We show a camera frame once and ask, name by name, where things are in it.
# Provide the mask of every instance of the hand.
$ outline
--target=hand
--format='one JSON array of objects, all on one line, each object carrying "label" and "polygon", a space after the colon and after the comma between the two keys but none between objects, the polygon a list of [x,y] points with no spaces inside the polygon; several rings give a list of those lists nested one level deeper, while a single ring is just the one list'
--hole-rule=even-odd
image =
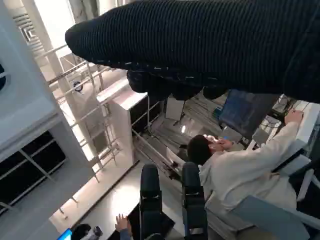
[{"label": "hand", "polygon": [[124,215],[120,215],[115,217],[116,220],[116,224],[115,226],[115,230],[117,230],[118,232],[120,232],[121,230],[127,229],[128,228],[128,220],[126,217],[124,217]]},{"label": "hand", "polygon": [[285,124],[298,123],[300,125],[303,117],[304,117],[303,111],[296,111],[296,110],[292,109],[285,116],[284,122],[285,122]]},{"label": "hand", "polygon": [[224,150],[229,150],[233,146],[233,142],[232,141],[229,141],[229,140],[224,139],[224,138],[219,139],[216,143],[220,144]]}]

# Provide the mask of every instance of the white hoodie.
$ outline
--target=white hoodie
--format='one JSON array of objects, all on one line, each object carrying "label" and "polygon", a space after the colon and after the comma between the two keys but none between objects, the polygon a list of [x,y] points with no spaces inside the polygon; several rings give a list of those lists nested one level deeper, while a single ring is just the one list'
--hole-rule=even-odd
[{"label": "white hoodie", "polygon": [[295,140],[298,128],[297,123],[290,122],[256,150],[216,152],[200,168],[204,194],[212,193],[206,202],[208,222],[222,237],[234,239],[236,231],[251,226],[229,213],[249,195],[279,207],[297,207],[296,192],[288,182],[289,177],[271,171],[285,160],[282,156]]}]

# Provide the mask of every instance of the dark knit sleeve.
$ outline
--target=dark knit sleeve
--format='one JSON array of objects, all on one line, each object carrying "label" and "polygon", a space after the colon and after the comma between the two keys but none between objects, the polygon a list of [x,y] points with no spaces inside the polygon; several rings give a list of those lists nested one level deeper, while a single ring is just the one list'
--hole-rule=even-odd
[{"label": "dark knit sleeve", "polygon": [[151,75],[136,83],[320,102],[319,19],[319,0],[140,0],[76,24],[65,40],[90,62]]}]

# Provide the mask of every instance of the air vent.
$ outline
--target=air vent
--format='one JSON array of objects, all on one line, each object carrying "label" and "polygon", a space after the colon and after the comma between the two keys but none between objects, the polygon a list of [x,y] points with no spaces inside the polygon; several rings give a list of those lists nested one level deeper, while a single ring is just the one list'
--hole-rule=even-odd
[{"label": "air vent", "polygon": [[4,88],[6,84],[6,72],[0,64],[0,91]]},{"label": "air vent", "polygon": [[15,14],[12,18],[34,56],[43,54],[45,52],[44,46],[36,34],[34,24],[28,13],[25,11],[22,14]]}]

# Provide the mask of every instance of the computer monitor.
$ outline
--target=computer monitor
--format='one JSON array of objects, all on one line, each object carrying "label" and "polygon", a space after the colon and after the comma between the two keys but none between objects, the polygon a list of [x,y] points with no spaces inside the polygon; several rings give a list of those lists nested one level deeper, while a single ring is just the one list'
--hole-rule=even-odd
[{"label": "computer monitor", "polygon": [[72,231],[68,228],[57,240],[71,240]]},{"label": "computer monitor", "polygon": [[251,139],[263,119],[279,99],[279,94],[250,93],[231,90],[219,121]]}]

